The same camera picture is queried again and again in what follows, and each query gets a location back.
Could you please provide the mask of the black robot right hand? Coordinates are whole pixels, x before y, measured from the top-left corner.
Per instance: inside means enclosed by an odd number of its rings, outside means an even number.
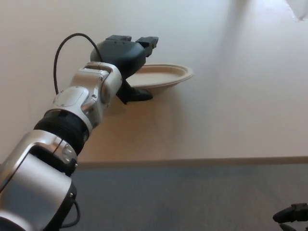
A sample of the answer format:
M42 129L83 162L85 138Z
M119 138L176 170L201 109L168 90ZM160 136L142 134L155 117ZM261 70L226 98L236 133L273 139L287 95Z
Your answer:
M289 207L273 215L273 220L277 222L283 231L295 231L293 227L287 225L288 222L303 222L308 220L308 204L291 204Z

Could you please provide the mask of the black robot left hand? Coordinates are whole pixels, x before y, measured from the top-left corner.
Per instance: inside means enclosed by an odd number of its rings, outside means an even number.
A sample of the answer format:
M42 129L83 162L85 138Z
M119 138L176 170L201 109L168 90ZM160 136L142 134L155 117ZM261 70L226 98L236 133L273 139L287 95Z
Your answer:
M137 73L146 63L158 44L158 37L141 37L136 41L131 36L112 35L97 44L98 50L90 54L90 61L116 66L122 76L122 85L117 97L122 103L148 101L153 98L147 90L139 90L127 82L127 78Z

